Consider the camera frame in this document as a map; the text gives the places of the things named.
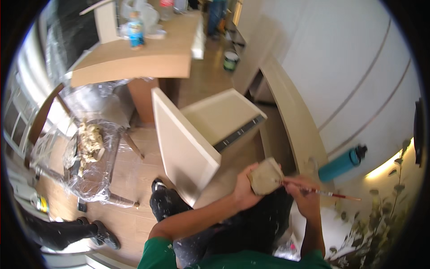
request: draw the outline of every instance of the wall stripe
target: wall stripe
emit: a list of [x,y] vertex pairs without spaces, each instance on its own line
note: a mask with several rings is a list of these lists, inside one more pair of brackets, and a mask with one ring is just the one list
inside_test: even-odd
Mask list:
[[370,74],[370,71],[372,70],[373,66],[375,65],[376,60],[379,58],[379,55],[381,54],[382,48],[384,47],[384,44],[385,44],[385,41],[387,40],[388,32],[390,31],[390,26],[391,26],[391,19],[389,19],[389,21],[388,21],[387,31],[385,32],[384,39],[382,40],[382,43],[379,46],[379,50],[376,53],[372,63],[370,64],[369,68],[367,69],[366,73],[364,73],[361,80],[358,82],[358,84],[355,86],[355,88],[352,90],[352,92],[346,97],[346,99],[341,103],[341,105],[333,112],[333,114],[330,115],[330,117],[320,127],[318,127],[319,132],[321,132],[321,130],[324,129],[324,127],[327,126],[327,124],[329,124],[329,122],[332,121],[332,119],[334,117],[336,117],[336,115],[344,108],[344,106],[349,102],[349,100],[351,100],[353,95],[360,88],[361,84],[364,82],[364,80]]
[[390,94],[390,96],[388,96],[388,99],[382,104],[382,106],[378,109],[378,111],[376,111],[376,113],[373,115],[373,117],[371,117],[363,126],[360,127],[360,129],[358,129],[348,139],[346,139],[339,146],[337,146],[335,149],[333,149],[332,151],[330,151],[327,154],[327,156],[330,157],[331,155],[333,155],[334,153],[336,153],[338,150],[340,150],[341,148],[343,148],[346,144],[348,144],[349,142],[351,142],[351,140],[353,140],[357,135],[359,135],[381,113],[381,111],[385,108],[385,106],[388,104],[388,102],[394,96],[394,94],[396,93],[396,91],[399,88],[400,84],[402,83],[402,81],[403,81],[403,79],[404,79],[404,77],[406,75],[406,72],[409,69],[410,64],[411,64],[411,58],[409,58],[408,64],[406,65],[405,71],[403,72],[403,75],[400,78],[398,84],[396,85],[396,87],[394,88],[394,90],[392,91],[392,93]]

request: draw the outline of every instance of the wooden table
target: wooden table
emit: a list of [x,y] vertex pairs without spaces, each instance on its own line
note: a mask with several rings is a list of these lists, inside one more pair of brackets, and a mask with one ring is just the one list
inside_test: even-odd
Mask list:
[[145,39],[143,49],[138,51],[130,49],[128,40],[100,44],[74,68],[71,86],[139,77],[153,78],[148,81],[135,79],[129,83],[129,90],[141,120],[154,122],[151,88],[160,87],[163,91],[172,92],[173,96],[177,95],[177,89],[172,87],[178,87],[178,81],[165,79],[190,76],[191,48],[201,19],[200,11],[174,15],[171,20],[160,23],[167,31],[166,38]]

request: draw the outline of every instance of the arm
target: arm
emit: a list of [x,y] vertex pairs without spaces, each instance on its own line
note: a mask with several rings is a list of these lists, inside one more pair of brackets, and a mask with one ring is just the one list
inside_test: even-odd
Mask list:
[[208,227],[234,216],[241,210],[254,206],[263,196],[257,196],[251,189],[247,174],[258,167],[248,166],[237,176],[233,193],[196,210],[179,213],[160,221],[152,228],[148,239],[164,237],[176,240],[201,232]]
[[323,230],[321,227],[321,215],[319,208],[319,194],[303,193],[299,187],[319,189],[317,184],[310,179],[299,176],[297,178],[286,177],[284,179],[285,189],[297,203],[298,210],[306,218],[306,229],[300,255],[304,257],[312,250],[321,250],[322,256],[326,255],[324,246]]

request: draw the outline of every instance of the chair leg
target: chair leg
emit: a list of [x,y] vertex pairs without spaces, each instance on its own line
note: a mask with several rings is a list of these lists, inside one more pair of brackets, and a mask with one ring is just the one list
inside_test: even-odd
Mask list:
[[122,137],[124,138],[125,142],[132,148],[132,150],[142,159],[145,159],[145,156],[140,152],[139,148],[136,146],[136,144],[133,142],[132,138],[126,133],[123,132]]
[[109,203],[115,204],[117,206],[125,206],[125,207],[135,207],[136,209],[139,209],[139,202],[134,202],[129,199],[125,199],[124,197],[121,197],[119,195],[116,195],[112,192],[109,192]]

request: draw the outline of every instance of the hand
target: hand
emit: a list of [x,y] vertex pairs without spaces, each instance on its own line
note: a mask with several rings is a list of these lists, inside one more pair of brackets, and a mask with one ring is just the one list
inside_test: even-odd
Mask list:
[[298,210],[302,216],[308,220],[321,218],[319,212],[319,194],[300,190],[300,187],[319,190],[318,184],[313,183],[310,178],[305,176],[287,176],[284,178],[283,185],[287,193],[296,201]]
[[248,174],[258,167],[258,163],[251,164],[237,175],[236,187],[232,193],[238,210],[245,210],[256,205],[264,196],[255,195],[248,179]]

